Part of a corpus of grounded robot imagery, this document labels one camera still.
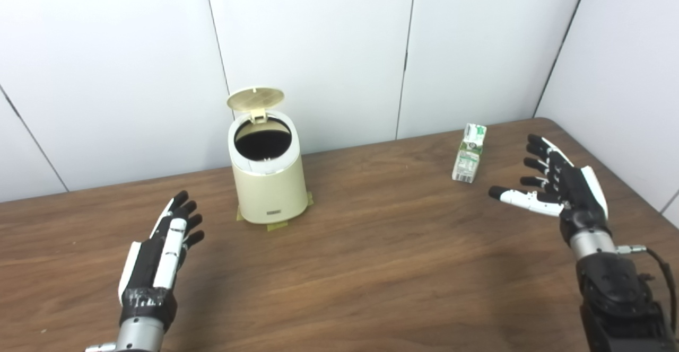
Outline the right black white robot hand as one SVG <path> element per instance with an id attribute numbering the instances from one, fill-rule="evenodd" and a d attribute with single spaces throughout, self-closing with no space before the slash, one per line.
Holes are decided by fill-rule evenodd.
<path id="1" fill-rule="evenodd" d="M 522 186 L 535 191 L 492 186 L 488 195 L 495 200 L 530 212 L 558 217 L 563 240 L 570 243 L 579 233 L 613 233 L 608 228 L 608 203 L 591 166 L 578 168 L 555 144 L 533 133 L 528 135 L 524 166 L 541 176 L 522 177 Z"/>

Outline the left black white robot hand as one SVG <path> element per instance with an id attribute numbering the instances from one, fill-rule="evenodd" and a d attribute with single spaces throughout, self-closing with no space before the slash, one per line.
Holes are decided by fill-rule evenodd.
<path id="1" fill-rule="evenodd" d="M 178 302 L 174 295 L 179 269 L 188 251 L 205 233 L 197 203 L 182 190 L 169 202 L 145 241 L 134 241 L 127 255 L 117 296 L 122 306 L 119 323 L 132 318 L 158 320 L 168 331 L 174 322 Z"/>

